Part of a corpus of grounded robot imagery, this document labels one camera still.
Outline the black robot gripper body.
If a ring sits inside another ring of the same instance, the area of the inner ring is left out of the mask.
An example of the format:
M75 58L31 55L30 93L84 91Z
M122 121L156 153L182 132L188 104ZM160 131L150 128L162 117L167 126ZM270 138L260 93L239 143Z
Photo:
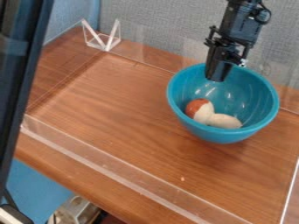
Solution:
M204 45L210 49L222 46L228 51L223 54L223 60L243 67L248 61L248 51L258 42L258 35L271 20L272 12L263 0L227 1L220 26L210 27Z

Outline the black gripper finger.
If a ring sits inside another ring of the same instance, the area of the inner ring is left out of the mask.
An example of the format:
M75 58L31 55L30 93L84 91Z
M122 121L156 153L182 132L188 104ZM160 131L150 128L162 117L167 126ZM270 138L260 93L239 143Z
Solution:
M239 50L234 45L214 45L208 50L206 78L223 82L234 65L240 62Z

